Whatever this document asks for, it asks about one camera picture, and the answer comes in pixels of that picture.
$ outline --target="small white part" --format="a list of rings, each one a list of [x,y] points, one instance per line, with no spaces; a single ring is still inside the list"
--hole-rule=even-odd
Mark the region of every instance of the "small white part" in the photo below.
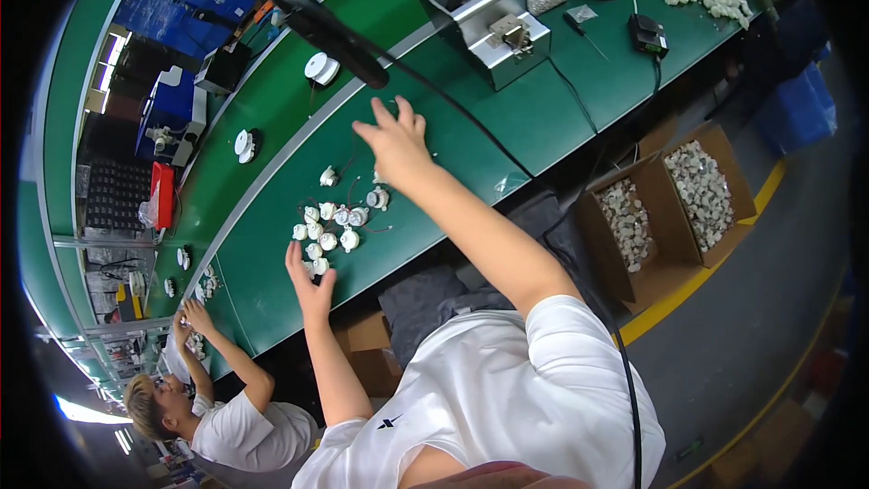
[[[305,270],[308,271],[308,279],[314,279],[314,276],[316,276],[316,274],[314,274],[314,263],[304,260],[301,264],[305,266]]]
[[[305,248],[305,253],[309,259],[316,261],[323,256],[323,248],[320,247],[320,244],[308,244],[308,247]]]
[[[330,221],[337,211],[338,205],[335,202],[323,202],[320,204],[320,217],[326,221]]]
[[[301,242],[302,240],[308,239],[308,227],[299,223],[298,225],[293,227],[293,240],[298,240]]]
[[[374,191],[365,196],[365,203],[372,208],[380,208],[386,212],[386,206],[389,204],[389,193],[377,186]]]
[[[327,270],[329,270],[329,260],[325,259],[323,257],[320,257],[319,259],[314,260],[313,266],[314,266],[314,273],[319,275],[319,276],[322,276],[323,274],[326,273]]]
[[[247,151],[248,148],[253,146],[253,144],[254,135],[243,130],[241,133],[238,134],[238,136],[235,137],[235,154],[240,156],[242,153]]]
[[[319,223],[308,223],[308,238],[314,242],[320,240],[320,235],[323,234],[323,225]]]
[[[351,249],[359,246],[359,234],[353,230],[346,230],[341,235],[341,246],[344,248],[344,253],[349,254]]]
[[[353,208],[350,210],[349,222],[353,226],[362,226],[368,221],[367,208]]]
[[[321,187],[332,187],[336,183],[338,183],[338,174],[334,173],[334,169],[332,169],[332,165],[326,167],[326,170],[320,174],[320,186]]]
[[[334,222],[340,226],[344,226],[350,222],[350,211],[343,204],[338,211],[334,213]]]
[[[322,86],[326,86],[334,80],[338,73],[340,65],[337,60],[331,59],[326,53],[315,53],[307,63],[305,63],[305,77],[310,78],[314,82]]]
[[[332,233],[323,233],[320,234],[320,247],[323,248],[324,251],[330,252],[338,246],[338,239]]]
[[[316,223],[320,221],[320,210],[313,206],[305,206],[305,223]]]

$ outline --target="left hand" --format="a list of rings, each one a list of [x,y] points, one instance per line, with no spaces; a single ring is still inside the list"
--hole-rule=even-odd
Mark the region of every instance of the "left hand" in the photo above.
[[[332,308],[332,290],[338,273],[334,268],[329,268],[323,274],[320,285],[316,286],[308,276],[308,271],[301,264],[301,243],[292,241],[287,247],[284,257],[284,266],[293,280],[293,288],[296,289],[296,297],[299,299],[301,317],[305,328],[329,328],[329,310]]]
[[[178,345],[184,345],[190,336],[190,332],[193,331],[193,327],[190,325],[181,324],[182,317],[184,317],[184,310],[178,310],[175,312],[175,319],[172,320],[172,328],[175,331],[175,343]]]

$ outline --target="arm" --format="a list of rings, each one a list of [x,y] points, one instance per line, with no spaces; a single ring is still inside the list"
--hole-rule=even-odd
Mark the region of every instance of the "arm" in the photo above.
[[[256,364],[241,347],[233,344],[231,340],[215,329],[211,317],[198,300],[184,299],[183,311],[187,321],[190,321],[190,325],[211,342],[215,349],[223,355],[229,368],[232,368],[235,375],[244,382],[244,394],[248,396],[248,400],[254,405],[254,408],[260,413],[265,412],[268,402],[271,400],[271,394],[275,390],[275,380],[271,375]]]
[[[329,327],[332,289],[337,273],[329,269],[323,274],[320,286],[314,285],[301,263],[299,242],[290,242],[284,265],[299,298],[305,340],[308,342],[326,426],[331,427],[352,418],[371,418],[374,415],[371,401]]]
[[[398,119],[375,98],[371,107],[378,126],[353,124],[375,153],[377,173],[426,212],[523,318],[553,295],[581,298],[543,246],[432,162],[425,119],[402,97],[396,102]]]
[[[172,321],[172,327],[175,328],[175,345],[181,358],[184,359],[184,364],[187,365],[187,370],[190,372],[190,378],[193,379],[193,384],[196,386],[196,393],[201,394],[211,402],[214,402],[215,392],[214,386],[211,383],[211,376],[205,372],[205,367],[202,366],[196,355],[190,351],[187,346],[187,337],[190,336],[192,328],[190,326],[181,325],[181,317],[184,312],[179,310],[175,313],[175,320]]]

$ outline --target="green table surface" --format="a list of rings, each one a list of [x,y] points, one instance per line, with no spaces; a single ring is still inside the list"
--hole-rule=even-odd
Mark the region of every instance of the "green table surface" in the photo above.
[[[662,63],[665,84],[739,30],[735,21],[712,19],[700,5],[674,8],[663,0],[637,2],[640,13],[656,19],[667,32],[671,51]],[[384,46],[395,45],[427,20],[416,0],[327,0],[327,4],[351,27]],[[358,8],[366,4],[379,7],[366,8],[360,15]],[[581,4],[590,5],[598,14],[584,27],[608,60],[561,19],[566,8]],[[654,87],[651,57],[630,48],[625,24],[632,12],[631,0],[570,0],[540,17],[553,31],[552,60],[574,84],[599,130],[644,101]],[[175,263],[175,247],[191,245],[195,266],[196,257],[208,248],[259,171],[307,119],[310,89],[307,84],[300,86],[296,71],[313,52],[300,38],[289,34],[253,72],[214,125],[181,192],[184,206],[178,230],[160,249],[161,254],[171,253],[158,258],[158,283],[174,275],[183,290],[192,272],[181,273]],[[548,168],[594,136],[592,125],[549,62],[494,92],[458,52],[437,37],[419,45],[405,60],[468,107],[533,173]],[[371,120],[371,96],[376,94],[386,101],[395,94],[407,97],[428,120],[427,143],[437,153],[437,162],[484,201],[494,204],[526,179],[452,108],[401,72],[389,71],[391,81],[386,89],[365,87],[356,93],[283,164],[212,261],[223,287],[209,300],[208,308],[218,327],[251,355],[301,329],[301,314],[283,267],[292,227],[301,222],[296,206],[308,197],[346,203],[356,176],[362,179],[353,187],[353,202],[362,200],[373,187],[373,156],[350,129],[353,120]],[[314,107],[351,78],[342,71],[329,88],[316,94]],[[239,130],[253,126],[265,133],[265,144],[253,163],[240,167],[231,144]],[[327,165],[341,170],[351,156],[353,161],[336,187],[319,186],[320,173]],[[505,178],[511,180],[507,182],[511,187],[497,190]],[[374,210],[371,215],[371,229],[393,228],[378,234],[360,231],[363,241],[359,248],[351,254],[338,249],[328,255],[339,273],[336,306],[442,238],[436,225],[397,192],[392,193],[387,212]],[[148,303],[151,315],[171,313],[176,306],[177,299],[166,299],[162,287],[152,290]],[[219,354],[214,352],[211,357],[214,377],[229,371]]]

